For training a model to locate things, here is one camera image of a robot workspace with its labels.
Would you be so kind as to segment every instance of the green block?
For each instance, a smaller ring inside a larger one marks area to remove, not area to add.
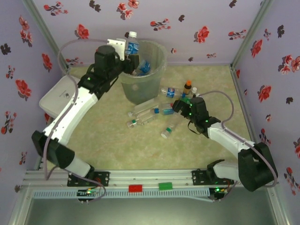
[[[173,189],[172,182],[159,183],[158,187],[159,187],[160,191],[172,190]]]

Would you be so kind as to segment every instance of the clear plastic bottle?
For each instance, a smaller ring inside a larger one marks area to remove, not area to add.
[[[171,116],[165,130],[163,130],[160,134],[163,138],[168,138],[170,134],[176,129],[177,125],[180,124],[181,121],[183,121],[184,117],[180,113],[181,111],[174,112],[174,114]]]
[[[145,125],[147,123],[150,123],[156,118],[157,118],[157,114],[154,113],[154,110],[149,109],[147,111],[138,114],[136,119],[128,121],[127,126],[128,128],[135,128],[137,125]]]
[[[125,54],[127,55],[138,54],[140,45],[136,37],[137,37],[136,32],[133,31],[129,32]],[[139,54],[139,57],[140,57],[140,64],[138,65],[137,69],[132,73],[132,75],[137,75],[137,76],[147,75],[151,70],[150,63],[146,61],[141,54]]]
[[[139,43],[136,39],[136,32],[131,31],[129,32],[125,54],[127,55],[137,54],[138,51],[139,51]]]
[[[185,94],[176,88],[169,88],[169,87],[159,87],[160,93],[162,93],[164,96],[168,98],[181,98],[185,97]]]
[[[155,97],[133,107],[133,109],[130,112],[128,112],[128,116],[136,117],[141,112],[144,112],[149,109],[157,108],[157,107],[159,107],[159,100],[157,97]]]
[[[162,103],[158,106],[158,108],[154,108],[154,113],[161,113],[164,116],[172,115],[174,113],[172,109],[173,103]]]

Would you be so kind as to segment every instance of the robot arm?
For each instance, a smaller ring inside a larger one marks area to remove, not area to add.
[[[181,115],[195,125],[199,134],[218,142],[237,158],[238,163],[229,163],[221,159],[209,164],[206,175],[212,183],[218,178],[227,178],[240,181],[247,190],[255,191],[273,181],[271,170],[252,148],[267,160],[278,176],[268,146],[262,142],[256,144],[226,127],[223,128],[220,120],[209,116],[203,98],[194,97],[190,104],[176,100],[173,110],[181,111]]]
[[[35,131],[31,137],[38,154],[43,156],[46,140],[51,136],[47,146],[47,159],[62,169],[91,180],[93,180],[94,168],[77,158],[74,151],[65,145],[86,112],[105,92],[109,91],[119,74],[122,72],[131,74],[139,65],[138,55],[125,57],[126,41],[124,39],[108,41],[108,45],[97,49],[95,64],[89,67],[78,83],[75,103],[75,95],[73,95],[60,115],[43,132]],[[64,116],[72,104],[74,105],[68,111],[67,116]]]

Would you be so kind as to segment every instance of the red block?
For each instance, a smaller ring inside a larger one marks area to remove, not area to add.
[[[143,186],[141,184],[129,185],[128,192],[143,192]]]

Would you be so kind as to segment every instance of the orange bottle cap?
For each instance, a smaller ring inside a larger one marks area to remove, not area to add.
[[[186,83],[187,86],[191,86],[192,85],[192,81],[188,80]]]

